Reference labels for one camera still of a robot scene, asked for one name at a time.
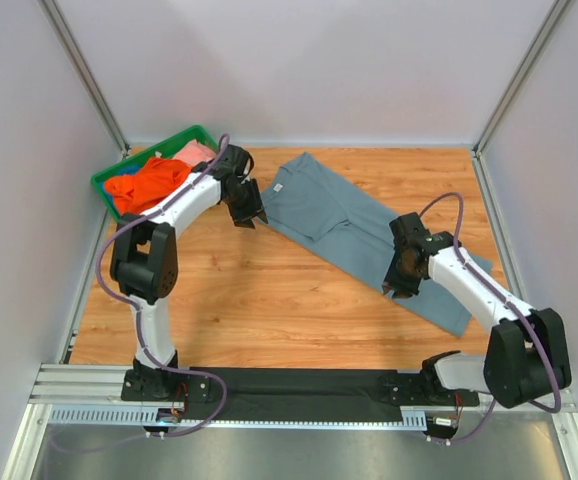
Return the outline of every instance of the gray floor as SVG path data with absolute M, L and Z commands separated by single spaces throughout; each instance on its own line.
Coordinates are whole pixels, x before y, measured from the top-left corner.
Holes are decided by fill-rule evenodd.
M 463 415 L 463 431 L 479 417 Z M 495 414 L 473 441 L 441 447 L 416 433 L 208 428 L 179 439 L 137 440 L 102 453 L 62 454 L 44 445 L 35 479 L 549 479 L 569 478 L 543 414 Z M 67 426 L 62 447 L 89 448 L 136 427 Z

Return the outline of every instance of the wood grain surface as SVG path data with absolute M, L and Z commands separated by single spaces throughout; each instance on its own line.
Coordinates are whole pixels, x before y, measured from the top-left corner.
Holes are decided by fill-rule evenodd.
M 251 148 L 261 189 L 298 148 Z M 447 191 L 466 201 L 460 240 L 502 269 L 467 150 L 309 149 L 314 157 L 399 213 L 420 211 Z M 457 203 L 437 204 L 425 223 L 455 226 Z M 104 274 L 108 279 L 107 252 Z M 178 241 L 171 333 L 181 365 L 415 369 L 448 350 L 483 353 L 487 335 L 471 320 L 455 338 L 383 298 L 271 229 L 235 228 L 224 205 Z M 128 365 L 136 336 L 129 308 L 91 289 L 71 363 Z

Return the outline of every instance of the red-orange clothing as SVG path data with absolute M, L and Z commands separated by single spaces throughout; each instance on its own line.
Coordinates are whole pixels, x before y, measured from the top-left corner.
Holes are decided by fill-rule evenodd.
M 180 160 L 150 158 L 135 175 L 112 177 L 104 184 L 116 210 L 139 214 L 155 207 L 184 183 L 191 167 Z

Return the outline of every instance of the metal frame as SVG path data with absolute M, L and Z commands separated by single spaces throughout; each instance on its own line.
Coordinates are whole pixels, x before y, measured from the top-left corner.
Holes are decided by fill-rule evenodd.
M 83 85 L 87 89 L 92 102 L 95 104 L 98 112 L 105 123 L 109 133 L 114 138 L 119 148 L 123 152 L 123 157 L 129 151 L 129 145 L 125 140 L 118 123 L 116 122 L 109 106 L 104 99 L 100 88 L 98 87 L 91 71 L 77 46 L 77 43 L 71 33 L 67 22 L 60 11 L 56 0 L 39 0 L 47 17 L 52 24 L 56 34 L 64 46 L 67 55 L 72 61 L 77 74 L 81 78 Z M 491 182 L 487 171 L 486 161 L 483 151 L 486 149 L 490 139 L 495 134 L 500 122 L 509 110 L 513 101 L 516 99 L 519 91 L 526 82 L 534 65 L 538 61 L 541 53 L 544 51 L 550 38 L 553 36 L 558 25 L 573 4 L 573 0 L 555 0 L 547 18 L 543 22 L 539 32 L 534 38 L 529 50 L 523 58 L 509 86 L 502 96 L 496 110 L 489 119 L 482 135 L 473 146 L 472 162 L 473 168 L 478 180 L 480 191 L 484 200 L 489 222 L 493 230 L 493 236 L 496 241 L 498 253 L 503 264 L 505 276 L 508 281 L 508 287 L 515 295 L 520 298 L 524 297 L 525 288 L 522 278 L 516 268 L 516 262 L 512 248 L 507 243 L 508 236 L 503 219 L 500 215 L 498 203 L 495 194 L 491 189 Z M 70 334 L 64 342 L 62 361 L 68 361 L 70 346 L 75 338 L 80 318 L 86 305 L 88 291 L 93 281 L 93 259 L 99 251 L 100 245 L 104 241 L 107 231 L 108 218 L 103 219 L 98 238 L 91 251 L 91 260 L 86 268 L 83 281 L 77 292 L 77 301 L 70 314 Z M 18 431 L 14 446 L 12 448 L 9 461 L 5 468 L 4 479 L 28 479 L 31 477 L 36 459 L 40 453 L 42 438 L 45 434 L 47 424 L 55 423 L 56 419 L 64 418 L 56 415 L 52 417 L 52 410 L 56 406 L 57 411 L 73 412 L 78 406 L 88 405 L 88 412 L 113 412 L 133 408 L 145 409 L 156 408 L 159 404 L 129 404 L 120 401 L 120 391 L 124 378 L 124 372 L 128 367 L 110 367 L 110 366 L 76 366 L 76 365 L 43 365 L 40 368 L 38 377 L 29 399 L 29 404 Z M 465 408 L 465 410 L 483 412 L 488 407 L 488 397 L 481 398 L 479 407 Z M 402 407 L 403 413 L 409 412 L 415 416 L 426 407 Z M 446 411 L 451 407 L 433 407 L 432 411 Z M 535 411 L 531 405 L 523 405 L 513 410 L 506 410 L 497 407 L 495 412 L 506 412 L 507 415 L 523 414 L 528 411 Z M 104 424 L 109 422 L 109 417 L 87 417 L 89 422 L 98 422 Z M 566 460 L 567 468 L 571 478 L 578 478 L 578 413 L 574 402 L 573 395 L 569 389 L 563 392 L 563 410 L 562 413 L 552 417 L 557 432 L 559 446 Z M 246 425 L 237 425 L 245 428 L 263 427 L 264 422 L 256 424 L 255 422 Z M 332 425 L 285 425 L 287 428 L 332 428 Z M 339 425 L 341 428 L 390 428 L 389 425 Z

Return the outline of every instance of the gray-blue pants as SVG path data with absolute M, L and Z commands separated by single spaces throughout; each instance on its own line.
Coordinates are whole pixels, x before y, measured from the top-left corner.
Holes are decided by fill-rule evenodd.
M 397 214 L 303 153 L 278 170 L 262 192 L 269 227 L 382 292 L 394 254 L 389 222 Z M 491 262 L 473 257 L 485 271 Z M 394 302 L 461 336 L 471 315 L 442 286 L 423 281 L 420 294 Z

